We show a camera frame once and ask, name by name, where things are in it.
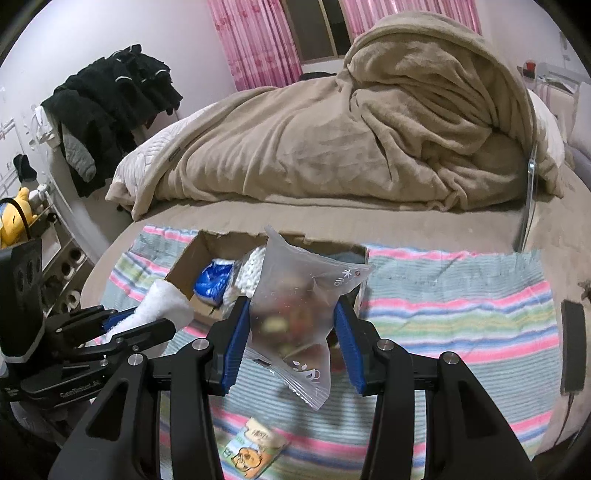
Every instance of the floral curtain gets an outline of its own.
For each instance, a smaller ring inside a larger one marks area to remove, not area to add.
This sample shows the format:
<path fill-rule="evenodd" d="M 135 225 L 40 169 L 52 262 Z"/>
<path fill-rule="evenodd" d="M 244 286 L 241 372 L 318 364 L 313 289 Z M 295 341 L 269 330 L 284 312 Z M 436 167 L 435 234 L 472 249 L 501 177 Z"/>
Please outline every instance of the floral curtain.
<path fill-rule="evenodd" d="M 368 31 L 382 17 L 405 10 L 445 15 L 482 35 L 475 0 L 340 0 L 353 37 Z"/>
<path fill-rule="evenodd" d="M 301 64 L 280 0 L 208 0 L 236 88 L 284 87 Z"/>

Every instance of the yellow plush toy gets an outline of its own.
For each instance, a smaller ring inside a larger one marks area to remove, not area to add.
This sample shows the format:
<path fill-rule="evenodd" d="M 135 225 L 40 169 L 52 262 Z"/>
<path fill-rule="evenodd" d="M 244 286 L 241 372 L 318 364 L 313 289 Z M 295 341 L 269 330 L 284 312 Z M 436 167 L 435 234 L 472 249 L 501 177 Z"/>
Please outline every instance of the yellow plush toy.
<path fill-rule="evenodd" d="M 31 225 L 37 218 L 37 215 L 33 215 L 31 206 L 29 205 L 29 189 L 26 187 L 21 188 L 14 199 L 25 214 L 27 223 Z M 25 226 L 22 224 L 22 219 L 17 209 L 10 203 L 6 203 L 6 208 L 2 214 L 2 228 L 0 228 L 2 248 L 6 248 L 16 242 L 24 229 Z"/>

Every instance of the small printed packet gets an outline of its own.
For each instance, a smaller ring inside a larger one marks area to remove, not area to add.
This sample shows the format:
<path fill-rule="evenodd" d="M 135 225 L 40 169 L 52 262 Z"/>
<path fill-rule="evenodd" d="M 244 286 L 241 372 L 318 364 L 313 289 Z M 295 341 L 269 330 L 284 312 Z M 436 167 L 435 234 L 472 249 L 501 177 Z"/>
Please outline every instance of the small printed packet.
<path fill-rule="evenodd" d="M 226 445 L 222 458 L 244 478 L 258 478 L 287 444 L 280 434 L 251 418 Z"/>

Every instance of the striped blanket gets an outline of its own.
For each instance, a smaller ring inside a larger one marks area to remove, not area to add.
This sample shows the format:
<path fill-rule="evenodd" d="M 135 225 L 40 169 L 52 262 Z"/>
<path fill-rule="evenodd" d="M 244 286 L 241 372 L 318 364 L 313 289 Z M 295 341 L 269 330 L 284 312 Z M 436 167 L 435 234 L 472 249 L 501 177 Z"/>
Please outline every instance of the striped blanket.
<path fill-rule="evenodd" d="M 196 234 L 146 226 L 117 262 L 103 304 L 137 305 L 164 277 Z M 537 252 L 481 255 L 369 245 L 374 266 L 361 316 L 408 351 L 437 357 L 451 350 L 470 366 L 533 457 L 559 395 L 561 357 L 553 300 Z M 197 323 L 176 334 L 173 353 L 206 330 Z M 278 429 L 290 446 L 263 474 L 266 480 L 358 479 L 371 430 L 374 398 L 362 398 L 346 372 L 332 372 L 330 397 L 314 412 L 265 368 L 243 361 L 236 385 L 212 397 L 218 445 L 249 417 Z M 161 475 L 172 477 L 168 412 L 161 402 Z M 424 394 L 415 395 L 413 478 L 425 464 Z M 240 478 L 224 465 L 227 479 Z"/>

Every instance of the metal screw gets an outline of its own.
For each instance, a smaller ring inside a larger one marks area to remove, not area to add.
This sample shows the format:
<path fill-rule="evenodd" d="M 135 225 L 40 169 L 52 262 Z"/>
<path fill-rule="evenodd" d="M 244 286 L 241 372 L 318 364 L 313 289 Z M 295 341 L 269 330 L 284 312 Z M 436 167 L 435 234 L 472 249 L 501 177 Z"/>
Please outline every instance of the metal screw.
<path fill-rule="evenodd" d="M 206 338 L 198 338 L 193 341 L 192 345 L 195 350 L 205 350 L 209 346 L 209 340 Z"/>
<path fill-rule="evenodd" d="M 132 366 L 139 365 L 143 361 L 144 361 L 144 357 L 142 356 L 141 353 L 134 353 L 133 355 L 130 355 L 129 358 L 127 359 L 127 363 L 129 363 Z"/>
<path fill-rule="evenodd" d="M 454 352 L 445 352 L 443 354 L 443 361 L 450 365 L 455 365 L 460 361 L 460 357 Z"/>
<path fill-rule="evenodd" d="M 394 342 L 389 338 L 380 338 L 380 340 L 378 340 L 377 345 L 378 348 L 384 352 L 387 352 L 394 348 Z"/>

